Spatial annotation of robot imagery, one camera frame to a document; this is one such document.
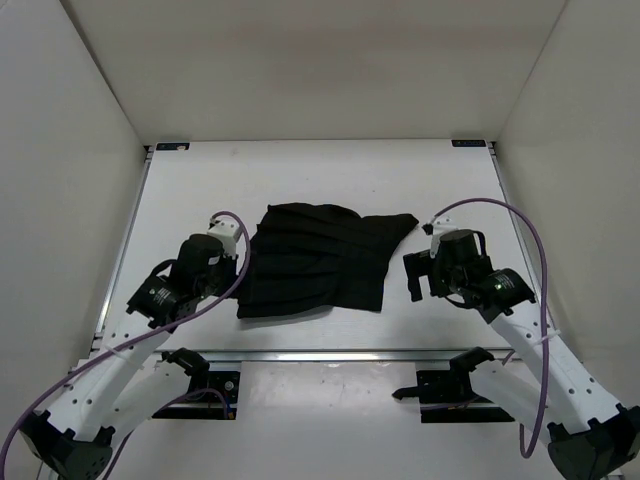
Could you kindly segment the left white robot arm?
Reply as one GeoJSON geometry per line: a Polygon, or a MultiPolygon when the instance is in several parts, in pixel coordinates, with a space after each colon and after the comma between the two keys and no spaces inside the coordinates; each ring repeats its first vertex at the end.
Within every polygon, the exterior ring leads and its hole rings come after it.
{"type": "Polygon", "coordinates": [[[127,303],[124,317],[79,375],[19,431],[31,451],[62,479],[96,479],[114,447],[174,399],[197,398],[209,385],[208,362],[180,348],[155,370],[133,380],[147,359],[209,297],[222,297],[237,279],[241,233],[212,227],[185,240],[176,258],[158,264],[127,303]]]}

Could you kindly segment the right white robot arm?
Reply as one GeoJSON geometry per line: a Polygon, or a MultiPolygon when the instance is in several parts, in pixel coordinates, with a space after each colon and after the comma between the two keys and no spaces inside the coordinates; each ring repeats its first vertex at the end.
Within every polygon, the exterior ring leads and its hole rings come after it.
{"type": "Polygon", "coordinates": [[[484,234],[441,222],[424,230],[429,249],[403,258],[412,301],[422,300],[420,280],[426,278],[431,296],[477,312],[538,383],[529,384],[488,350],[474,347],[451,359],[435,381],[400,388],[394,398],[485,398],[545,445],[566,479],[602,479],[637,458],[638,407],[623,406],[544,315],[533,312],[542,306],[540,298],[516,271],[493,267],[484,234]]]}

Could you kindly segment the black pleated skirt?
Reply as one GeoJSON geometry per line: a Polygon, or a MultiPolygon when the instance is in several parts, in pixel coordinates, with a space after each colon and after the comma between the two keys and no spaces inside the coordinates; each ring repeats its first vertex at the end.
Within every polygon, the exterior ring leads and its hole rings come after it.
{"type": "Polygon", "coordinates": [[[417,225],[410,213],[361,216],[333,204],[268,206],[250,240],[237,317],[330,307],[379,313],[390,261],[417,225]]]}

